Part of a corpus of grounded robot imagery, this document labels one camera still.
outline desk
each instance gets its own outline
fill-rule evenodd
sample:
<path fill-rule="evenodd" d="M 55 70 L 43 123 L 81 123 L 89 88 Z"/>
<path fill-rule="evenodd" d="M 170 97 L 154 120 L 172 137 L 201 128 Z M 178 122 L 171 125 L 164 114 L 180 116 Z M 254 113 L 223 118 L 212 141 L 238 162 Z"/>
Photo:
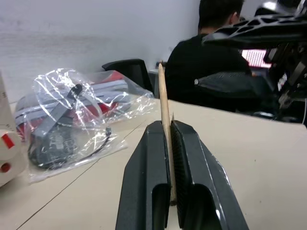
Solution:
<path fill-rule="evenodd" d="M 251 230 L 307 229 L 304 126 L 176 102 L 170 110 L 224 166 Z M 158 119 L 155 113 L 121 131 L 128 149 L 38 184 L 16 180 L 0 189 L 1 228 L 25 222 L 19 229 L 114 229 L 124 167 L 146 126 Z M 176 209 L 170 212 L 168 229 L 178 230 Z"/>

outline person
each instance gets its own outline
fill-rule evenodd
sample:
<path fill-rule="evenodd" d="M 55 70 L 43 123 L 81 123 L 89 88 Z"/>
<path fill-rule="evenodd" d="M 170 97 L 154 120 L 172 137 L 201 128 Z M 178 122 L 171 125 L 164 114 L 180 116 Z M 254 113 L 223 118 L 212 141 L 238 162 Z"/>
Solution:
<path fill-rule="evenodd" d="M 203 93 L 195 86 L 195 79 L 218 72 L 250 72 L 248 62 L 237 49 L 202 45 L 202 38 L 224 25 L 239 22 L 244 0 L 201 0 L 199 34 L 180 42 L 165 67 L 168 98 L 183 103 L 206 106 Z"/>

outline office chair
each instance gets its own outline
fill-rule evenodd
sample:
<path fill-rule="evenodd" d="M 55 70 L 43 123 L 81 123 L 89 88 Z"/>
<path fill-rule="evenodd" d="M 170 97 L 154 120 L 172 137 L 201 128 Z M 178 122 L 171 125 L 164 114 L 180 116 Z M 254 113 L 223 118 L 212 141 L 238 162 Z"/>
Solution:
<path fill-rule="evenodd" d="M 114 61 L 104 64 L 102 68 L 105 71 L 116 70 L 142 88 L 154 92 L 153 84 L 148 76 L 145 62 L 141 59 Z"/>

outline white device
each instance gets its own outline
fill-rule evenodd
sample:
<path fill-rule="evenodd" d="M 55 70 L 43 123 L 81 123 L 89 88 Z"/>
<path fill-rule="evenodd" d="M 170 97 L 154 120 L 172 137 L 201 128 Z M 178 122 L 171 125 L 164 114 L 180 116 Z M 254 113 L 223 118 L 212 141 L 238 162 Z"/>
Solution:
<path fill-rule="evenodd" d="M 0 187 L 25 170 L 26 161 L 21 153 L 21 139 L 0 72 Z"/>

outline black shirt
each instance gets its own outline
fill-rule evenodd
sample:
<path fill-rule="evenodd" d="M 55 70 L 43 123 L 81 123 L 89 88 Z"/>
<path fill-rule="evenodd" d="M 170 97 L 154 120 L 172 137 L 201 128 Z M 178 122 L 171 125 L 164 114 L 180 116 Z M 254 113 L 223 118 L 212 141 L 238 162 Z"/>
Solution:
<path fill-rule="evenodd" d="M 173 50 L 165 69 L 169 99 L 202 105 L 202 93 L 194 86 L 195 79 L 218 72 L 250 72 L 248 62 L 237 49 L 202 45 L 204 36 L 182 41 Z"/>

